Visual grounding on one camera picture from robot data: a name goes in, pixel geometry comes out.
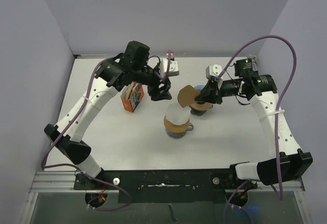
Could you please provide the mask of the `brown paper coffee filter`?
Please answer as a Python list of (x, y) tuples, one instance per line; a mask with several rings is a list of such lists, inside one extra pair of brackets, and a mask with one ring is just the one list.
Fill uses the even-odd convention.
[(191, 85), (183, 87), (177, 96), (177, 101), (182, 108), (185, 108), (195, 103), (195, 98), (200, 94), (200, 91)]

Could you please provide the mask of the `grey plastic dripper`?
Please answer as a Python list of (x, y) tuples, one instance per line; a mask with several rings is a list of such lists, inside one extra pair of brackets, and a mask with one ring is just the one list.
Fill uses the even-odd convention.
[(202, 116), (203, 114), (205, 114), (208, 110), (210, 110), (211, 108), (207, 109), (207, 110), (196, 110), (194, 108), (191, 108), (191, 114), (195, 115), (195, 116)]

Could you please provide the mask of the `white paper coffee filter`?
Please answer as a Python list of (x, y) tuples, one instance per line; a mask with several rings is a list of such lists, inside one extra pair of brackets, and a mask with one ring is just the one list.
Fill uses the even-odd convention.
[(166, 120), (176, 126), (181, 126), (190, 119), (191, 109), (189, 107), (182, 107), (179, 103), (168, 105), (166, 109)]

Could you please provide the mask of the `orange coffee filter box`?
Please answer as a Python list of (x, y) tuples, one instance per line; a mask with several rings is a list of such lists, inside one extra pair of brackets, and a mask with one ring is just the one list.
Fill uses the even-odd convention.
[(144, 97), (141, 83), (132, 82), (121, 93), (121, 101), (126, 111), (133, 113)]

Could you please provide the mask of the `grey glass carafe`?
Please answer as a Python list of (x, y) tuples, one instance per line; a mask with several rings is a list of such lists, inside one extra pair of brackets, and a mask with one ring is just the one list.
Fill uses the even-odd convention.
[(174, 132), (171, 132), (171, 131), (169, 131), (169, 130), (167, 130), (167, 129), (165, 129), (165, 132), (166, 132), (166, 134), (167, 134), (169, 137), (171, 137), (171, 138), (174, 138), (174, 139), (180, 139), (180, 138), (184, 137), (185, 134), (186, 134), (188, 131), (192, 131), (193, 129), (194, 129), (194, 126), (193, 126), (192, 123), (190, 123), (189, 126), (188, 126), (188, 128), (187, 128), (185, 131), (181, 132), (181, 133), (174, 133)]

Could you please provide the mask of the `blue plastic dripper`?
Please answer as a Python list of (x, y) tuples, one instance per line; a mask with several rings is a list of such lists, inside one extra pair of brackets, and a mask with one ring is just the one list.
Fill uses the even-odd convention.
[(197, 91), (201, 91), (205, 86), (204, 85), (197, 85), (195, 86), (194, 88), (197, 90)]

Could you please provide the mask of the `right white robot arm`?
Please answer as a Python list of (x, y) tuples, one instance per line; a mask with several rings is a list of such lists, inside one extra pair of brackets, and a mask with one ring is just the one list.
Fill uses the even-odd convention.
[(313, 157), (311, 153), (303, 152), (295, 140), (279, 104), (274, 79), (269, 74), (259, 74), (252, 59), (238, 60), (233, 66), (235, 79), (223, 80), (219, 77), (222, 67), (209, 65), (206, 68), (208, 82), (195, 101), (221, 104), (225, 97), (240, 95), (246, 98), (261, 123), (270, 159), (233, 165), (235, 170), (227, 175), (229, 185), (238, 188), (246, 180), (274, 185), (300, 179), (313, 163)]

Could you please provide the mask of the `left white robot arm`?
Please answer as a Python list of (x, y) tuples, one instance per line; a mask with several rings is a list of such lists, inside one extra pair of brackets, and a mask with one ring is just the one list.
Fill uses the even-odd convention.
[(100, 188), (104, 176), (100, 165), (91, 155), (91, 147), (83, 140), (84, 133), (102, 108), (124, 87), (132, 82), (146, 85), (152, 101), (171, 100), (169, 67), (148, 66), (150, 48), (138, 41), (130, 41), (126, 50), (99, 62), (91, 73), (85, 93), (73, 108), (54, 125), (48, 124), (44, 132), (73, 164), (86, 174), (86, 183)]

